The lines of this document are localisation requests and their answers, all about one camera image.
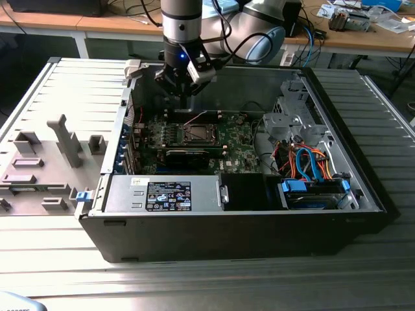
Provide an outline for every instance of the blue latch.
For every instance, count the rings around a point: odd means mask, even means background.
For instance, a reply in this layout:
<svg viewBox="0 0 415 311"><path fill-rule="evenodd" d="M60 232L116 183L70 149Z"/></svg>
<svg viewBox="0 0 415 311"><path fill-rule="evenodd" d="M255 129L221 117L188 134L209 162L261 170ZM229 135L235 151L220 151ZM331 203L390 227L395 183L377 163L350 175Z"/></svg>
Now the blue latch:
<svg viewBox="0 0 415 311"><path fill-rule="evenodd" d="M287 179L282 184L283 192L307 192L305 182L296 179Z"/></svg>
<svg viewBox="0 0 415 311"><path fill-rule="evenodd" d="M77 197L75 199L77 202L92 202L93 191L80 191L77 193Z"/></svg>
<svg viewBox="0 0 415 311"><path fill-rule="evenodd" d="M347 191L350 190L350 184L349 184L349 182L347 180L343 180L342 181L342 186L343 186L344 191L347 192Z"/></svg>

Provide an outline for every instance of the warning label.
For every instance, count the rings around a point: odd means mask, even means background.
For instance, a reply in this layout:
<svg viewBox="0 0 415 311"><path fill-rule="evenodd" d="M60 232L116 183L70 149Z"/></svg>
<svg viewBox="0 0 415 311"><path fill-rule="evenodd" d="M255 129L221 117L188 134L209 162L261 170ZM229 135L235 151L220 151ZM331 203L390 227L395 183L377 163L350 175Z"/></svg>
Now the warning label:
<svg viewBox="0 0 415 311"><path fill-rule="evenodd" d="M146 210L149 212L178 212L192 210L189 181L148 183Z"/></svg>

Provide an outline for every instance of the side panel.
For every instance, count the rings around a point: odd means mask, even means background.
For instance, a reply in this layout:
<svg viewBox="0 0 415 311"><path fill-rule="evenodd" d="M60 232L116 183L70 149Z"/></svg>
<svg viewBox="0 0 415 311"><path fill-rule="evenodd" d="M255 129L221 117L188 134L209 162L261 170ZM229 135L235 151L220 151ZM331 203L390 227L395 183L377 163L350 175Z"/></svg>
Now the side panel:
<svg viewBox="0 0 415 311"><path fill-rule="evenodd" d="M332 255L379 213L333 215L223 215L115 218L80 223L105 260L177 261Z"/></svg>

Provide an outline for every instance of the wooden table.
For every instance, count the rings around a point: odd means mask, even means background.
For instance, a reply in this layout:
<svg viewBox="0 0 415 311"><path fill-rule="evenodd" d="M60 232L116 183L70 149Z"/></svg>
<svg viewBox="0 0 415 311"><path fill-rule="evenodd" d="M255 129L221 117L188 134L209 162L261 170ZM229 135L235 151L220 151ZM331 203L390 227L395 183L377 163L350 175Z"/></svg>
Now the wooden table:
<svg viewBox="0 0 415 311"><path fill-rule="evenodd" d="M317 17L318 7L324 0L305 0L305 11L316 28L327 32L322 52L344 54L364 54L377 56L406 57L415 43L415 32L394 34L372 25L369 32L335 32L328 29L328 19ZM154 25L144 25L123 16L106 13L102 17L83 17L64 14L16 13L5 2L7 12L19 23L27 34L69 36L75 39L81 58L89 58L86 38L134 41L162 41L162 29ZM161 21L160 11L151 13ZM415 9L399 12L401 15L415 14ZM21 33L13 21L0 8L0 32ZM289 65L298 49L308 43L307 36L300 34L286 38L282 65Z"/></svg>

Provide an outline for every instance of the motherboard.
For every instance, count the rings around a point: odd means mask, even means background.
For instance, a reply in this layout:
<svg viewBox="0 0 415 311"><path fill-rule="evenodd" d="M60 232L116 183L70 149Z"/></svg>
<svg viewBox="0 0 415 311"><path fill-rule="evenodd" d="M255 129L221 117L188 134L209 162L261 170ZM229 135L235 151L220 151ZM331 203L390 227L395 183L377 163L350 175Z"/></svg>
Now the motherboard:
<svg viewBox="0 0 415 311"><path fill-rule="evenodd" d="M135 124L139 174L260 172L252 146L252 120L243 113L212 111L195 118L155 115Z"/></svg>

